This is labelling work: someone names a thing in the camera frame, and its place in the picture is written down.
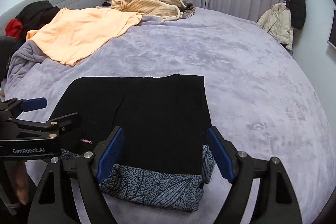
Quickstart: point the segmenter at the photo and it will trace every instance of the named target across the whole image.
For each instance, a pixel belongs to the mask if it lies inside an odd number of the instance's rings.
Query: bed
[[[27,4],[25,0],[0,17],[4,25]],[[81,9],[104,0],[49,0],[59,8]],[[45,122],[70,83],[84,76],[152,76],[175,73],[203,75],[212,124],[238,150],[254,158],[283,162],[296,192],[303,222],[312,223],[330,197],[336,179],[335,144],[321,103],[290,54],[255,22],[197,8],[193,16],[162,22],[144,17],[124,35],[112,38],[74,67],[46,58],[27,42],[11,64],[3,85],[7,99],[45,97],[46,109],[19,118]],[[46,164],[26,163],[38,183]],[[78,184],[72,181],[76,207],[89,223]],[[217,167],[204,186],[193,213],[144,207],[105,195],[118,223],[200,223],[216,219],[230,184]],[[258,182],[254,182],[242,220],[249,223]]]

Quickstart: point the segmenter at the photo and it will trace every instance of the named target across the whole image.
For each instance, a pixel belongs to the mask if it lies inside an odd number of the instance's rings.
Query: finger
[[[16,195],[20,202],[24,205],[28,203],[28,174],[26,170],[26,165],[22,161],[18,161],[16,164],[16,172],[14,175],[16,182]]]

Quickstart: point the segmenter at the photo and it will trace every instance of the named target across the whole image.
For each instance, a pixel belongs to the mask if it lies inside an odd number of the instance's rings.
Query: blue gripper pad
[[[36,99],[24,100],[22,101],[20,105],[20,109],[23,112],[29,112],[33,110],[46,108],[47,104],[48,104],[48,101],[46,98],[36,98]]]
[[[112,137],[112,140],[108,144],[106,150],[98,162],[98,172],[96,175],[98,183],[101,183],[103,180],[105,180],[112,172],[113,165],[122,149],[123,144],[124,130],[122,128],[117,128],[117,132]]]
[[[206,140],[222,177],[232,183],[239,172],[236,148],[230,141],[226,141],[214,126],[208,129]]]

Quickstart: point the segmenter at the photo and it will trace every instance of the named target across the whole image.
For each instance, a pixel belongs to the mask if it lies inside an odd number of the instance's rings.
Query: black pants
[[[118,164],[201,174],[202,145],[211,126],[203,76],[80,78],[68,87],[50,118],[73,112],[80,113],[83,122],[61,135],[63,149],[77,154],[93,150],[120,126],[125,145]]]

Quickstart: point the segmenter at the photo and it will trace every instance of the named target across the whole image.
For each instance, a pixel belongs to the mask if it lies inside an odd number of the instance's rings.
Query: silver bolt
[[[84,158],[89,159],[89,158],[91,158],[92,156],[93,156],[93,153],[92,153],[91,151],[87,151],[87,152],[84,153]]]
[[[272,162],[275,163],[275,164],[280,163],[280,160],[279,160],[279,158],[277,158],[277,157],[272,157],[271,160],[272,160]]]
[[[246,158],[247,157],[247,153],[245,151],[239,151],[238,152],[238,156],[241,158]]]
[[[58,158],[53,157],[50,161],[51,161],[52,164],[55,164],[56,162],[58,162]]]

